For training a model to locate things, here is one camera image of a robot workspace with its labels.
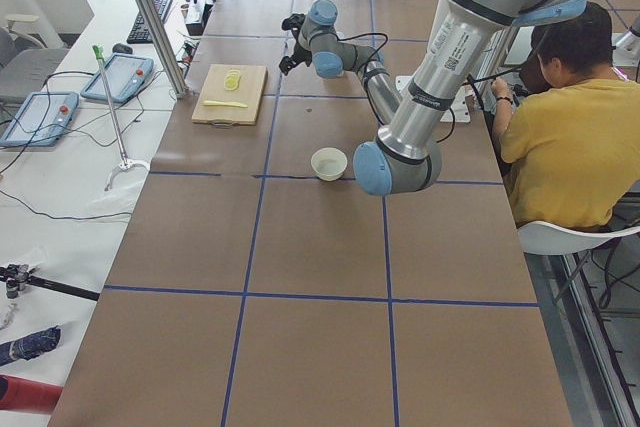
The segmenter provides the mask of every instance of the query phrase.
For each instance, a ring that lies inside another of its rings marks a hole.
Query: red cylinder
[[[61,394],[57,385],[0,375],[0,410],[51,414]]]

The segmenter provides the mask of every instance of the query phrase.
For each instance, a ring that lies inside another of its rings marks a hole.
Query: keyboard
[[[163,23],[169,16],[172,1],[173,0],[153,0],[156,12],[158,12],[160,20],[162,20]],[[133,27],[131,27],[131,32],[129,32],[129,37],[127,37],[127,44],[150,44],[152,42],[149,27],[147,27],[147,23],[144,21],[142,14],[138,12],[136,21],[133,23]]]

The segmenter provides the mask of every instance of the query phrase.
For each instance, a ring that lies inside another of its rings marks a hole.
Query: green tip
[[[104,57],[102,56],[102,47],[100,47],[99,45],[93,46],[93,53],[96,54],[97,60],[104,60]]]

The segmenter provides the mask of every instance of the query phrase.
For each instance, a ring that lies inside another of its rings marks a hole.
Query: white bowl
[[[325,147],[311,156],[311,167],[318,178],[326,181],[339,179],[347,168],[347,156],[333,147]]]

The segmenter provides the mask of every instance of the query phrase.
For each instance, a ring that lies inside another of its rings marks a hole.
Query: black hair
[[[531,46],[543,64],[557,57],[573,72],[589,75],[600,64],[613,64],[612,27],[609,13],[587,2],[578,17],[556,24],[540,25],[531,33]]]

